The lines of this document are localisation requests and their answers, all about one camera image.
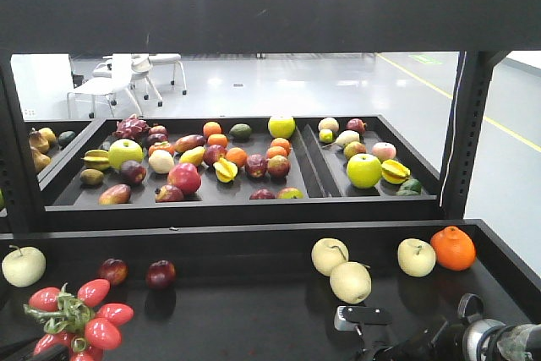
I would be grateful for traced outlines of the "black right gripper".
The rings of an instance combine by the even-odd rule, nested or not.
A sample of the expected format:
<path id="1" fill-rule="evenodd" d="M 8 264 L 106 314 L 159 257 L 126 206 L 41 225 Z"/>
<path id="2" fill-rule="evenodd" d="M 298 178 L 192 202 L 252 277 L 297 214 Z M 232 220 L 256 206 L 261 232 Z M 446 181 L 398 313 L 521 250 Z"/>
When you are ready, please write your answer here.
<path id="1" fill-rule="evenodd" d="M 391 313 L 357 305 L 336 308 L 334 327 L 353 331 L 360 340 L 355 360 L 463 360 L 462 328 L 436 316 L 407 339 L 393 343 L 388 327 Z"/>

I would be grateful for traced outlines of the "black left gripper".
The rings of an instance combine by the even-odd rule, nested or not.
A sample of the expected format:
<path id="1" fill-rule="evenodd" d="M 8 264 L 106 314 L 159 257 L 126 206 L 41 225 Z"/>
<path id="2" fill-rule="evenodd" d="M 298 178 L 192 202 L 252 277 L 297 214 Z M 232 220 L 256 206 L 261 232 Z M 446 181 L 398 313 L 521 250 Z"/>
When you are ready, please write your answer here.
<path id="1" fill-rule="evenodd" d="M 69 353 L 63 339 L 46 334 L 1 346 L 1 360 L 69 360 Z"/>

